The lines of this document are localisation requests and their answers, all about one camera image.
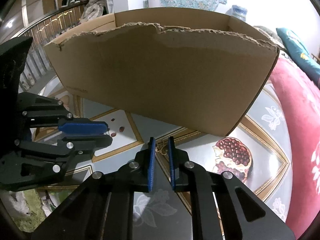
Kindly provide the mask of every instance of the pomegranate print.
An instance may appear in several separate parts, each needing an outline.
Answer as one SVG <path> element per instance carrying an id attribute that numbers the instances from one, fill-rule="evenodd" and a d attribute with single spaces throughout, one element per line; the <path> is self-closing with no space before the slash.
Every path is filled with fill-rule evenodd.
<path id="1" fill-rule="evenodd" d="M 226 137 L 212 146 L 216 159 L 213 172 L 232 172 L 238 179 L 245 182 L 252 165 L 252 155 L 246 145 L 239 139 Z"/>

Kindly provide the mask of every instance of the blue gripper pad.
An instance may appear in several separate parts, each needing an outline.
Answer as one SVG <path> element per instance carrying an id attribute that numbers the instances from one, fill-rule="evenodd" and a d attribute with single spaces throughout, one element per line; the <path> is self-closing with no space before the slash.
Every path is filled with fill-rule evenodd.
<path id="1" fill-rule="evenodd" d="M 169 168 L 170 168 L 170 184 L 172 187 L 172 190 L 175 190 L 176 187 L 176 181 L 175 181 L 175 175 L 174 175 L 174 166 L 173 166 L 173 157 L 172 157 L 172 152 L 173 152 L 173 147 L 172 142 L 173 138 L 169 137 L 168 138 L 168 156 L 169 156 Z"/>
<path id="2" fill-rule="evenodd" d="M 59 131 L 72 135 L 99 135 L 107 131 L 103 123 L 65 123 L 58 126 Z"/>
<path id="3" fill-rule="evenodd" d="M 149 149 L 150 149 L 150 163 L 148 167 L 148 190 L 150 192 L 153 187 L 153 175 L 155 172 L 155 158 L 156 158 L 156 140 L 153 137 L 150 138 Z"/>

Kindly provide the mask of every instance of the white flower print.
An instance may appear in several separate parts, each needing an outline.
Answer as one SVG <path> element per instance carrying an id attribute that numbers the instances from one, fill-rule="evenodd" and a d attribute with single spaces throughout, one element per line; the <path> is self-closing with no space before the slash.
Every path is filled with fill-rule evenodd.
<path id="1" fill-rule="evenodd" d="M 276 127 L 280 124 L 280 120 L 284 121 L 284 115 L 281 110 L 276 109 L 274 106 L 265 107 L 270 115 L 264 114 L 261 119 L 263 121 L 269 122 L 269 127 L 271 130 L 276 130 Z"/>
<path id="2" fill-rule="evenodd" d="M 276 198 L 273 205 L 272 211 L 281 218 L 283 222 L 286 220 L 286 212 L 285 212 L 285 205 L 281 203 L 280 198 Z"/>
<path id="3" fill-rule="evenodd" d="M 167 200 L 169 200 L 169 193 L 167 190 L 162 189 L 159 189 L 153 195 L 140 195 L 137 203 L 133 206 L 133 225 L 139 227 L 146 223 L 148 226 L 156 228 L 152 211 L 160 216 L 172 216 L 177 212 L 177 209 L 166 203 Z"/>

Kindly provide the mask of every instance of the teal pillow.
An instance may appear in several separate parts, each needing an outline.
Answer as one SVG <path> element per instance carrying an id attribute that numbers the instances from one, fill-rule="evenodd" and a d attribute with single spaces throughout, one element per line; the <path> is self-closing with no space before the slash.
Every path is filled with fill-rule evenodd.
<path id="1" fill-rule="evenodd" d="M 295 64 L 297 64 L 319 88 L 320 65 L 311 58 L 300 38 L 287 28 L 276 28 L 276 31 Z"/>

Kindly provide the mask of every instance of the cardboard flap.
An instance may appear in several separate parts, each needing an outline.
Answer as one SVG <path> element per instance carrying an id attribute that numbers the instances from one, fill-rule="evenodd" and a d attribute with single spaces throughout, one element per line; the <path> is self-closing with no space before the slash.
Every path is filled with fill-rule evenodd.
<path id="1" fill-rule="evenodd" d="M 244 34 L 143 23 L 45 51 L 71 93 L 217 136 L 238 124 L 279 54 Z"/>

